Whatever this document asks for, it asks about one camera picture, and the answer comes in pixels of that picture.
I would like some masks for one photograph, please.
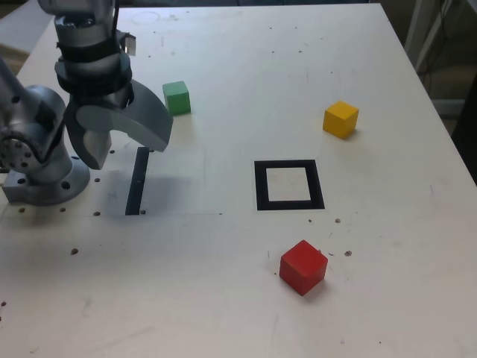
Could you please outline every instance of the black tape strip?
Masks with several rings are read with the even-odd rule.
[[[148,169],[149,148],[137,148],[136,162],[134,163],[133,177],[129,186],[125,215],[139,215],[141,209],[142,190]]]

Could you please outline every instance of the white tabletop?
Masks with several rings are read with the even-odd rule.
[[[380,5],[128,9],[119,28],[134,78],[160,98],[185,81],[192,114],[150,155],[146,215],[124,216],[138,144],[118,133],[75,200],[1,196],[1,357],[477,354],[477,189]],[[55,41],[19,77],[66,100]],[[360,109],[347,141],[321,129],[338,100]],[[288,159],[317,160],[325,210],[257,212],[253,161]],[[275,275],[302,239],[329,258],[304,297]]]

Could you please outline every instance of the black square outline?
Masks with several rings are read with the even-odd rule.
[[[324,209],[320,179],[314,160],[260,160],[254,162],[257,210],[316,210]],[[268,197],[267,169],[305,168],[311,200],[270,201]]]

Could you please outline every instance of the wooden block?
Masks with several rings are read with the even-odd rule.
[[[191,112],[189,91],[183,81],[163,84],[165,106],[172,116]]]
[[[287,251],[280,261],[280,277],[300,295],[325,278],[328,259],[305,240]]]
[[[323,130],[346,139],[356,127],[359,109],[339,101],[325,111]]]

